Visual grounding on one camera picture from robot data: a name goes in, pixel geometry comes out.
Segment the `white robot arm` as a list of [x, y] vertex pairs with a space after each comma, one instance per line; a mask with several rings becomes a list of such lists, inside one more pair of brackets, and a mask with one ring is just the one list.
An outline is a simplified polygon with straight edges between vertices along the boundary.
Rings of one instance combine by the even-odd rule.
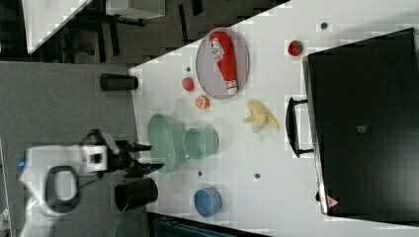
[[129, 179], [141, 178], [161, 169], [161, 163], [143, 164], [131, 156], [150, 149], [124, 140], [29, 148], [20, 164], [20, 181], [31, 194], [20, 237], [47, 237], [55, 223], [81, 201], [82, 177], [124, 170]]

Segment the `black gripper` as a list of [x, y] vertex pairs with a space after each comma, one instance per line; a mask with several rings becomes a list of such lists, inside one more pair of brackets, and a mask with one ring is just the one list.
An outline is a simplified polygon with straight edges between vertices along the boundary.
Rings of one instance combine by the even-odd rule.
[[[107, 173], [113, 173], [131, 167], [134, 164], [134, 158], [132, 156], [134, 152], [150, 151], [152, 148], [151, 145], [137, 144], [127, 140], [117, 140], [116, 144], [120, 148], [120, 152], [118, 154], [108, 153]], [[162, 167], [163, 164], [138, 163], [129, 169], [129, 176], [131, 178], [142, 178]]]

